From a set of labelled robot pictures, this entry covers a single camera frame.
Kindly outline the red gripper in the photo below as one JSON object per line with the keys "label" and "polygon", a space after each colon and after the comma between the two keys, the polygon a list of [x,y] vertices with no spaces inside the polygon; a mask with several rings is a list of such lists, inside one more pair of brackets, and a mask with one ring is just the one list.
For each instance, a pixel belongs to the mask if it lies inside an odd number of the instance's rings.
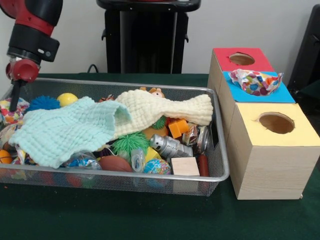
{"label": "red gripper", "polygon": [[7,64],[6,75],[11,81],[14,81],[10,95],[10,112],[17,110],[21,88],[25,85],[25,82],[34,82],[38,77],[39,71],[40,67],[30,59],[14,59]]}

